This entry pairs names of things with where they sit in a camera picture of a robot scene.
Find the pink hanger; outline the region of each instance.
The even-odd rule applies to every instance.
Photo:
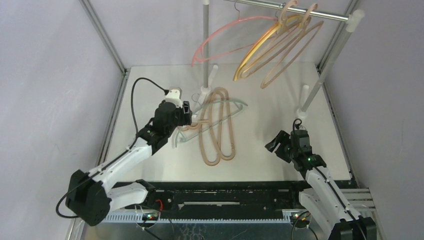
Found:
[[[230,23],[228,23],[228,24],[226,24],[226,25],[224,25],[224,26],[222,26],[220,29],[218,29],[218,30],[216,30],[214,33],[212,33],[198,48],[197,48],[197,50],[196,50],[196,52],[194,53],[194,55],[193,55],[193,58],[192,58],[192,60],[191,60],[191,66],[193,66],[194,64],[195,64],[195,61],[198,61],[198,62],[204,62],[204,61],[207,61],[207,60],[211,60],[211,59],[216,59],[216,58],[219,58],[219,57],[221,57],[221,56],[224,56],[224,55],[227,55],[227,54],[230,54],[230,53],[232,53],[232,52],[235,52],[235,51],[237,51],[237,50],[240,50],[240,49],[244,49],[244,48],[247,48],[247,47],[250,47],[250,46],[252,46],[254,43],[252,43],[252,44],[249,44],[249,45],[246,45],[246,46],[242,46],[242,47],[239,47],[239,48],[236,48],[236,49],[234,49],[234,50],[231,50],[231,51],[227,51],[227,52],[223,52],[223,53],[220,53],[220,54],[216,54],[216,55],[213,55],[213,56],[210,56],[210,57],[208,57],[208,58],[204,58],[205,56],[204,56],[204,54],[203,54],[203,47],[205,46],[205,44],[206,43],[208,43],[214,36],[216,36],[217,34],[219,34],[220,32],[222,32],[224,29],[227,29],[227,28],[229,28],[229,27],[231,27],[231,26],[233,26],[233,25],[236,25],[236,24],[238,24],[238,23],[242,23],[242,22],[244,22],[244,21],[247,21],[247,20],[252,20],[252,19],[269,19],[269,20],[273,20],[274,22],[275,21],[277,21],[277,19],[275,18],[275,17],[271,17],[271,16],[249,16],[249,17],[246,17],[246,18],[242,18],[242,19],[240,19],[240,11],[236,8],[236,3],[234,3],[234,8],[238,11],[238,18],[237,18],[237,20],[235,20],[235,21],[232,21],[232,22],[230,22]]]

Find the white tabletop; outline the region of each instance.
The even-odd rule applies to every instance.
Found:
[[[154,156],[146,159],[123,175],[121,181],[172,181],[172,182],[241,182],[241,181],[296,181],[301,175],[293,163],[286,163],[274,153],[265,149],[280,130],[290,133],[299,104],[303,84],[312,88],[318,79],[316,68],[311,62],[293,63],[278,79],[267,88],[261,89],[264,74],[270,67],[265,66],[246,80],[232,81],[237,64],[221,64],[212,82],[212,88],[223,87],[231,99],[248,104],[243,112],[232,118],[236,155],[233,160],[208,166],[202,160],[198,137],[175,148],[173,140],[162,147]],[[202,85],[202,67],[196,65],[134,66],[131,68],[122,104],[111,139],[107,159],[120,154],[135,135],[131,116],[131,87],[139,77],[150,78],[164,88],[182,89],[183,101],[190,101]],[[135,116],[139,128],[150,118],[163,92],[147,81],[140,81],[134,92]],[[349,180],[350,174],[331,117],[323,90],[319,90],[303,125],[307,128],[310,144],[315,154],[322,156],[335,180]],[[229,154],[228,127],[223,125],[223,152]],[[204,133],[205,148],[209,158],[215,153],[209,133]]]

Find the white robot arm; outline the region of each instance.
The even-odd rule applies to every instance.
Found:
[[[377,239],[376,224],[371,217],[361,214],[348,202],[330,175],[326,163],[318,154],[312,153],[308,131],[293,123],[291,134],[280,131],[265,148],[286,161],[293,162],[308,183],[299,189],[299,203],[305,207],[319,226],[325,239],[374,240]]]
[[[122,207],[151,203],[154,196],[149,195],[153,195],[155,188],[144,180],[116,188],[114,185],[120,176],[163,147],[177,126],[191,123],[189,102],[181,101],[179,88],[171,88],[154,112],[154,117],[136,134],[127,150],[88,172],[74,172],[68,193],[61,200],[66,197],[66,206],[90,226],[99,224],[109,212]],[[60,202],[56,206],[59,215]]]

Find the white clamp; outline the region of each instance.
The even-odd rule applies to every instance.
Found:
[[[346,31],[353,33],[363,17],[365,17],[365,12],[361,9],[357,9],[350,14],[349,19],[347,20]]]

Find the black cable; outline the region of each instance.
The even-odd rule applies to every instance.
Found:
[[[302,216],[305,215],[305,214],[307,214],[307,213],[309,213],[309,211],[304,211],[299,216],[297,216],[296,220],[293,223],[293,226],[291,227],[290,240],[293,240],[293,233],[295,232],[296,223],[298,223],[299,219],[301,219]]]
[[[136,88],[136,84],[140,81],[140,80],[146,80],[151,82],[153,85],[155,85],[156,87],[158,87],[159,89],[161,89],[165,95],[169,93],[169,90],[164,89],[163,87],[159,86],[157,83],[155,83],[154,81],[145,78],[145,77],[139,77],[137,78],[134,83],[132,84],[132,88],[131,88],[131,115],[132,115],[132,120],[134,121],[134,127],[135,127],[135,139],[132,142],[132,144],[129,146],[129,149],[131,149],[134,144],[136,144],[137,141],[137,134],[139,133],[139,126],[137,125],[137,120],[136,120],[136,114],[134,113],[134,89]],[[116,162],[118,159],[120,159],[122,156],[124,156],[125,154],[128,153],[129,150],[125,150],[123,153],[121,153],[117,158],[113,159],[111,162],[109,162],[107,165],[105,165],[101,170],[105,170],[107,169],[110,165],[112,165],[114,162]]]
[[[300,153],[303,155],[303,157],[304,158],[308,158],[306,155],[305,155],[305,153],[304,153],[304,151],[303,151],[303,149],[302,149],[302,147],[300,146],[300,143],[298,142],[298,140],[297,140],[297,136],[296,136],[296,132],[295,132],[295,128],[297,128],[297,129],[299,129],[299,126],[301,125],[303,123],[303,121],[302,121],[302,119],[300,119],[300,118],[296,118],[294,121],[293,121],[293,125],[292,125],[292,131],[293,131],[293,135],[294,135],[294,137],[296,138],[296,143],[297,143],[297,146],[299,147],[299,150],[300,150]],[[314,166],[313,164],[312,164],[312,162],[309,162],[309,164],[311,165],[311,167],[313,167],[316,171],[318,171],[319,172],[319,174],[324,178],[324,180],[325,180],[325,182],[329,185],[329,187],[331,188],[331,190],[333,191],[333,193],[335,194],[335,196],[337,197],[337,199],[338,199],[338,201],[340,202],[340,204],[341,204],[341,206],[343,207],[343,209],[346,209],[347,207],[346,207],[346,205],[343,203],[343,201],[342,201],[342,199],[340,198],[340,196],[339,196],[339,194],[337,194],[337,192],[336,192],[336,189],[334,188],[334,186],[331,184],[331,182],[330,181],[327,181],[327,177],[326,177],[326,175],[321,171],[321,170],[319,170],[316,166]],[[352,218],[352,220],[354,221],[354,222],[356,222],[356,219],[355,219],[355,217],[354,217],[354,215],[351,213],[351,211],[350,210],[346,210],[345,211],[351,218]],[[360,230],[360,232],[362,233],[362,237],[363,237],[363,239],[364,240],[367,240],[367,237],[365,237],[365,234],[364,234],[364,232],[362,231],[362,228],[359,226],[359,224],[356,222],[356,225],[358,226],[358,228],[359,228],[359,230]]]
[[[131,89],[131,114],[132,114],[132,120],[134,121],[135,134],[139,132],[139,127],[137,126],[136,115],[134,114],[134,89],[136,88],[137,82],[140,80],[146,80],[151,82],[153,85],[161,89],[165,93],[165,95],[167,95],[170,92],[169,90],[166,90],[163,87],[159,86],[156,82],[145,77],[139,77],[134,81],[134,83],[132,84],[132,89]]]
[[[149,231],[147,228],[143,229],[146,233],[152,235],[154,238],[156,238],[157,240],[162,240],[161,238],[159,238],[158,236],[156,236],[153,232]]]
[[[163,87],[159,86],[157,83],[155,83],[154,81],[145,78],[145,77],[139,77],[135,80],[134,84],[132,85],[132,89],[131,89],[131,114],[132,114],[132,119],[134,121],[134,126],[135,126],[135,139],[132,142],[132,144],[129,146],[128,149],[131,149],[134,144],[136,144],[137,141],[137,134],[139,132],[139,127],[137,126],[137,121],[136,121],[136,115],[134,113],[134,89],[136,86],[136,83],[140,80],[146,80],[151,82],[153,85],[155,85],[156,87],[158,87],[159,89],[161,89],[165,95],[167,95],[169,93],[169,90],[164,89]],[[120,159],[122,156],[124,156],[125,154],[127,154],[129,152],[129,150],[125,150],[123,153],[121,153],[119,156],[117,156],[116,158],[114,158],[112,161],[110,161],[108,164],[106,164],[104,167],[101,168],[101,171],[104,171],[105,169],[107,169],[110,165],[112,165],[114,162],[116,162],[118,159]],[[61,203],[64,201],[64,199],[73,191],[75,191],[77,188],[81,187],[83,184],[85,184],[87,181],[93,179],[95,176],[97,176],[100,172],[96,172],[94,173],[92,176],[90,176],[89,178],[87,178],[86,180],[84,180],[83,182],[81,182],[80,184],[78,184],[76,187],[74,187],[73,189],[69,190],[67,193],[65,193],[65,195],[62,196],[62,198],[60,198],[59,202],[57,202],[56,204],[56,214],[64,219],[76,219],[78,218],[78,216],[67,216],[67,215],[63,215],[62,213],[60,213],[59,211],[59,206],[61,205]]]
[[[313,235],[315,236],[315,239],[318,240],[318,236],[315,233],[315,231],[309,226],[308,229],[313,233]]]

